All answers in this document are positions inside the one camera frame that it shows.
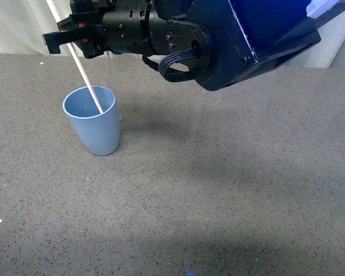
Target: blue cup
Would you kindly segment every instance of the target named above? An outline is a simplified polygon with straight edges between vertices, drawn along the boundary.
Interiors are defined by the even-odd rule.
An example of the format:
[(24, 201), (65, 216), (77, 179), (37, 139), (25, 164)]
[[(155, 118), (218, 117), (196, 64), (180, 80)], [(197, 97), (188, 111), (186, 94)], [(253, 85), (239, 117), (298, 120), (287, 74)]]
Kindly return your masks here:
[(88, 87), (70, 93), (63, 109), (83, 144), (95, 155), (105, 156), (119, 145), (120, 124), (115, 94), (103, 86), (93, 86), (103, 113), (100, 114)]

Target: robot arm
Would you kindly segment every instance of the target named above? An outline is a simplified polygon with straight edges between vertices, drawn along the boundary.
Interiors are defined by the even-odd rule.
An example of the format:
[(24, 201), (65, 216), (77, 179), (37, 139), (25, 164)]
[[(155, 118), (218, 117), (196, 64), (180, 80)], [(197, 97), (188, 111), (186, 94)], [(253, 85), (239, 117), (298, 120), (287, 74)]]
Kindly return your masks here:
[[(320, 42), (345, 0), (70, 0), (50, 53), (76, 42), (86, 58), (138, 53), (170, 82), (215, 91), (269, 72)], [(157, 64), (148, 59), (164, 55)], [(171, 69), (174, 63), (188, 72)]]

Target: white curtain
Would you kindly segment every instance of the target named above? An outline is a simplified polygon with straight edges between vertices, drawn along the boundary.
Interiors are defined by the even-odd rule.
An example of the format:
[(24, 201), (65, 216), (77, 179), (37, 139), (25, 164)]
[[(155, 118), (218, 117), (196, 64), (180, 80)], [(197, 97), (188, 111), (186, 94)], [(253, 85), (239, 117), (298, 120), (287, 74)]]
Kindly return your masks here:
[[(69, 0), (54, 2), (62, 18), (68, 17), (71, 13)], [(56, 22), (45, 0), (0, 0), (0, 53), (48, 55), (41, 35), (56, 30)], [(288, 65), (345, 70), (345, 12), (319, 31), (322, 42)], [(64, 55), (70, 54), (65, 46), (61, 50)]]

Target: black cable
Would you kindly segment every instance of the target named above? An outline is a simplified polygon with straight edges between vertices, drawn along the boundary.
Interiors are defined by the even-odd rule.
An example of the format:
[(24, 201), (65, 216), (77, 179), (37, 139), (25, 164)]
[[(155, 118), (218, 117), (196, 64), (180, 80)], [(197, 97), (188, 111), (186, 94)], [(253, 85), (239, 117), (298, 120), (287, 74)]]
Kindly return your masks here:
[(144, 63), (150, 66), (152, 69), (159, 71), (165, 80), (169, 82), (185, 82), (194, 79), (191, 72), (183, 72), (173, 68), (170, 68), (174, 63), (180, 63), (184, 60), (199, 59), (201, 56), (201, 48), (193, 47), (187, 51), (180, 51), (172, 53), (164, 57), (160, 64), (149, 60), (146, 56), (142, 57)]

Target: wooden stick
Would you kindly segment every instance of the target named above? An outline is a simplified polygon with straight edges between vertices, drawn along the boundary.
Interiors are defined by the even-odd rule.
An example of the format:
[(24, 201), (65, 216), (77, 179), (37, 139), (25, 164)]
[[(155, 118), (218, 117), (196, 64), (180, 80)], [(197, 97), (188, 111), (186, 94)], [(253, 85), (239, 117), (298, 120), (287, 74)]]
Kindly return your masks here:
[[(50, 10), (52, 12), (53, 17), (56, 20), (56, 22), (61, 21), (62, 19), (60, 17), (58, 9), (56, 8), (55, 3), (53, 2), (53, 0), (46, 0), (46, 2), (47, 2), (47, 5), (49, 6), (49, 8), (50, 8)], [(82, 63), (81, 63), (81, 60), (79, 59), (79, 56), (76, 53), (76, 50), (75, 50), (75, 47), (74, 47), (74, 43), (68, 43), (67, 45), (69, 47), (69, 50), (71, 52), (71, 55), (73, 56), (73, 59), (74, 59), (76, 65), (78, 66), (80, 74), (82, 75), (83, 79), (85, 80), (85, 83), (87, 84), (88, 89), (90, 90), (90, 93), (92, 95), (93, 101), (96, 104), (96, 106), (98, 108), (98, 111), (100, 113), (103, 113), (104, 111), (102, 110), (102, 107), (99, 104), (99, 100), (98, 100), (98, 98), (96, 96), (96, 93), (93, 90), (93, 87), (92, 87), (92, 85), (90, 83), (90, 80), (89, 80), (89, 78), (88, 78), (88, 76), (86, 74), (85, 69), (82, 66)]]

